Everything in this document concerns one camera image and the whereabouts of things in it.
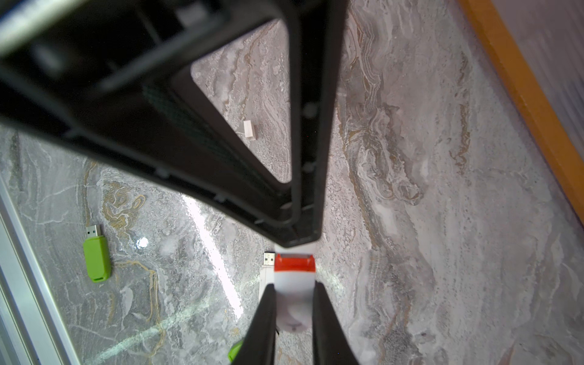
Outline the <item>white red usb drive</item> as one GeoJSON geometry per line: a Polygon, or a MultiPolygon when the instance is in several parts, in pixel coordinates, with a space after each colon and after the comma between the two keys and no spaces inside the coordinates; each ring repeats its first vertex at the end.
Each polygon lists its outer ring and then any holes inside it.
{"type": "Polygon", "coordinates": [[[274,267],[276,325],[298,333],[312,326],[316,263],[312,255],[277,253],[274,267]]]}

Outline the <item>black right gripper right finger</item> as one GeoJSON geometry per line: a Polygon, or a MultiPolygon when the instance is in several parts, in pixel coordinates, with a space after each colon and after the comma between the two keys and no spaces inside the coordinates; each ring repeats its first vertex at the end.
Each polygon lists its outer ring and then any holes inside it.
{"type": "Polygon", "coordinates": [[[313,363],[358,364],[335,314],[324,284],[316,282],[313,292],[313,363]]]}

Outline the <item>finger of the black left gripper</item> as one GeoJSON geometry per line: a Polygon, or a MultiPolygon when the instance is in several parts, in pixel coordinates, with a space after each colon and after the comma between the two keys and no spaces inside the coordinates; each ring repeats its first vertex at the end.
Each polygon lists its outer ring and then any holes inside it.
{"type": "Polygon", "coordinates": [[[290,199],[284,220],[259,225],[279,246],[319,240],[329,147],[345,28],[346,1],[275,1],[288,34],[290,76],[290,199]]]}
{"type": "Polygon", "coordinates": [[[218,207],[284,227],[274,177],[190,74],[286,1],[3,1],[1,121],[218,207]]]}

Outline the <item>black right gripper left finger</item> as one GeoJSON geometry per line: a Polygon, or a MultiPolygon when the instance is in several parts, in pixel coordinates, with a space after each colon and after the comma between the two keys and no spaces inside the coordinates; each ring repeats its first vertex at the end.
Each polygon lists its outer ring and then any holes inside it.
{"type": "Polygon", "coordinates": [[[233,365],[271,365],[275,360],[276,291],[268,284],[233,365]]]}

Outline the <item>white usb cap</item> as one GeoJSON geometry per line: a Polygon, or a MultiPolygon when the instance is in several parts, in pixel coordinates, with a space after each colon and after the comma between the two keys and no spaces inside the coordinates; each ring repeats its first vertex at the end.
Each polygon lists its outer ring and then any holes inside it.
{"type": "Polygon", "coordinates": [[[257,139],[255,126],[251,120],[244,120],[243,121],[243,131],[244,131],[244,136],[246,139],[248,139],[250,141],[254,141],[257,139]]]}

